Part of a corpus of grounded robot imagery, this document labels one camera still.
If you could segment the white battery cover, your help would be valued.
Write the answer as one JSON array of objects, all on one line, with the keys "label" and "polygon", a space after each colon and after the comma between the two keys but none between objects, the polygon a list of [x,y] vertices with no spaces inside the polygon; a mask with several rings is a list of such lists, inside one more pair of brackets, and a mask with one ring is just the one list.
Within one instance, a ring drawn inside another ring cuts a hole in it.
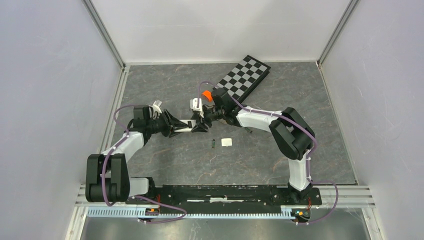
[{"label": "white battery cover", "polygon": [[221,146],[222,147],[230,147],[233,145],[233,141],[231,138],[222,138],[221,139]]}]

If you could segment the red white remote control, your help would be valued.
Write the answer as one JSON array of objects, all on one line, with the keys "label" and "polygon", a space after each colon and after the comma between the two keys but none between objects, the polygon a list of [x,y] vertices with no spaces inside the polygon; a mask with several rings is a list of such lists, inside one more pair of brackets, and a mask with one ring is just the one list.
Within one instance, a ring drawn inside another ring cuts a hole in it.
[{"label": "red white remote control", "polygon": [[177,123],[173,131],[175,133],[187,133],[191,132],[193,125],[195,124],[194,119],[182,119],[181,122]]}]

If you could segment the white beige remote control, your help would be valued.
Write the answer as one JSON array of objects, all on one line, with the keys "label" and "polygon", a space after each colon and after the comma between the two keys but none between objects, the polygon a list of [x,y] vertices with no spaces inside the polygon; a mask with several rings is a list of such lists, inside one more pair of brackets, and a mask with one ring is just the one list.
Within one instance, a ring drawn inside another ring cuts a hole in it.
[{"label": "white beige remote control", "polygon": [[231,118],[222,118],[219,121],[226,125],[230,125],[230,126],[233,125],[233,120]]}]

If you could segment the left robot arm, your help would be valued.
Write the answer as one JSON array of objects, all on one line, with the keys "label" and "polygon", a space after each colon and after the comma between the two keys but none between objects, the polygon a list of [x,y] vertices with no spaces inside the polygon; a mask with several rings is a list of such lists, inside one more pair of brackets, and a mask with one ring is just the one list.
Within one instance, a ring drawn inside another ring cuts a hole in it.
[{"label": "left robot arm", "polygon": [[128,160],[154,134],[172,137],[179,130],[190,129],[190,120],[180,120],[167,110],[156,113],[153,106],[133,105],[133,118],[124,126],[123,136],[102,153],[87,158],[85,197],[88,202],[108,206],[125,202],[130,196],[131,181]]}]

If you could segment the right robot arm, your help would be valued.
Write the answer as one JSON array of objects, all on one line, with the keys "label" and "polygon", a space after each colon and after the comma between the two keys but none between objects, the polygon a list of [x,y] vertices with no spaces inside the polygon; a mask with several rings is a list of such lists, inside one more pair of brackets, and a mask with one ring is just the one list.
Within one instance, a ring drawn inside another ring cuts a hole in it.
[{"label": "right robot arm", "polygon": [[309,170],[311,154],[317,140],[311,127],[292,107],[284,111],[266,111],[238,102],[224,88],[216,88],[211,97],[214,105],[203,105],[199,96],[190,100],[194,132],[207,131],[213,121],[225,120],[228,125],[259,129],[272,134],[280,152],[288,158],[289,199],[302,204],[309,198],[313,184]]}]

